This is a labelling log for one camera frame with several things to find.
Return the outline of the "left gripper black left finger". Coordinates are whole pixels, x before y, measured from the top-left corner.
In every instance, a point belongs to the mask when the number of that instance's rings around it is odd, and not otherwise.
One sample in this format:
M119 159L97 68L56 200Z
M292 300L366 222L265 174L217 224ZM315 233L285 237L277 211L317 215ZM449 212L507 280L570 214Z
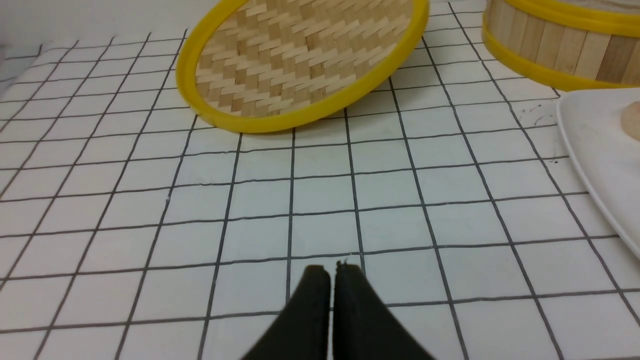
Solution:
M243 359L326 360L331 291L329 273L308 265L286 306Z

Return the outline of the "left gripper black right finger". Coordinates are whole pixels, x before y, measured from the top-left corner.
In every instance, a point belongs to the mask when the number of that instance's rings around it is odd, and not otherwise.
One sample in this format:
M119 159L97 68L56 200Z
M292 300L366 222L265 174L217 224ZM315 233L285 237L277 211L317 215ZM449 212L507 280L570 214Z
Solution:
M336 265L333 304L335 360L434 358L384 305L357 265Z

